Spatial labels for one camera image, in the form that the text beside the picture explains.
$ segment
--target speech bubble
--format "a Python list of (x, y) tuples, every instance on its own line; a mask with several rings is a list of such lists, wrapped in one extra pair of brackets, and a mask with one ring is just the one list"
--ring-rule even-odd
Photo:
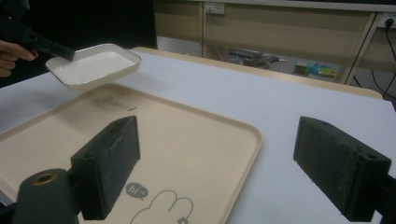
[(149, 195), (149, 191), (138, 183), (129, 183), (126, 185), (125, 189), (129, 196), (141, 199), (142, 201)]

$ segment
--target hand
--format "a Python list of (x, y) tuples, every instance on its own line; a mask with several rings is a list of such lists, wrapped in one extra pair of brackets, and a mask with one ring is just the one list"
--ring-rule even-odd
[(0, 77), (9, 77), (19, 58), (32, 61), (38, 57), (37, 51), (29, 51), (23, 47), (0, 40)]

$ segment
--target table surface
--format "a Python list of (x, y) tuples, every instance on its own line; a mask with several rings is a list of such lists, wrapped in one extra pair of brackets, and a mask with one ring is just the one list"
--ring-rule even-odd
[[(261, 151), (228, 223), (348, 223), (293, 160), (300, 116), (322, 119), (396, 159), (396, 116), (373, 91), (137, 48), (115, 83), (257, 127)], [(0, 89), (0, 132), (78, 96), (47, 73)], [(391, 166), (389, 174), (396, 176)], [(379, 223), (375, 214), (372, 223)]]

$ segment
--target cable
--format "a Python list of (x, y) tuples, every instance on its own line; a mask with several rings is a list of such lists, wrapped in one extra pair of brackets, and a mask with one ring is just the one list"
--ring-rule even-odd
[[(390, 38), (389, 38), (389, 29), (390, 29), (390, 27), (392, 26), (393, 23), (394, 23), (394, 19), (387, 19), (387, 20), (385, 21), (385, 24), (387, 25), (387, 27), (386, 27), (386, 29), (385, 29), (385, 35), (387, 36), (387, 40), (388, 40), (388, 43), (389, 43), (389, 46), (390, 46), (390, 50), (392, 51), (392, 54), (393, 54), (393, 59), (394, 59), (395, 62), (396, 62), (395, 50), (393, 49), (392, 43), (390, 42)], [(389, 90), (390, 86), (392, 85), (392, 83), (393, 83), (393, 81), (394, 81), (395, 78), (396, 78), (396, 73), (393, 75), (392, 81), (391, 81), (391, 82), (389, 83), (389, 85), (387, 86), (387, 89), (384, 91), (384, 95), (383, 95), (383, 96), (385, 96), (386, 94), (388, 94), (388, 90)]]
[(389, 96), (390, 98), (393, 98), (393, 99), (396, 100), (396, 97), (395, 97), (395, 96), (390, 95), (389, 93), (387, 93), (387, 92), (385, 92), (384, 90), (382, 90), (381, 87), (379, 87), (378, 83), (376, 83), (375, 74), (374, 74), (373, 69), (371, 70), (371, 72), (372, 72), (372, 77), (373, 77), (374, 84), (376, 85), (377, 88), (379, 88), (379, 89), (383, 92), (382, 97), (385, 97), (385, 95), (387, 95), (387, 96)]
[(355, 80), (356, 84), (358, 84), (358, 86), (361, 88), (361, 84), (359, 83), (358, 79), (356, 78), (356, 76), (353, 76), (353, 80)]

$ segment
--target beige tray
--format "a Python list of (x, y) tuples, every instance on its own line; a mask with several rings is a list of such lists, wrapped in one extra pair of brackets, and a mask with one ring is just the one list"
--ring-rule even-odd
[(23, 179), (69, 169), (70, 157), (109, 122), (131, 115), (141, 160), (100, 223), (224, 223), (261, 147), (260, 132), (114, 84), (2, 133), (0, 190), (15, 201)]

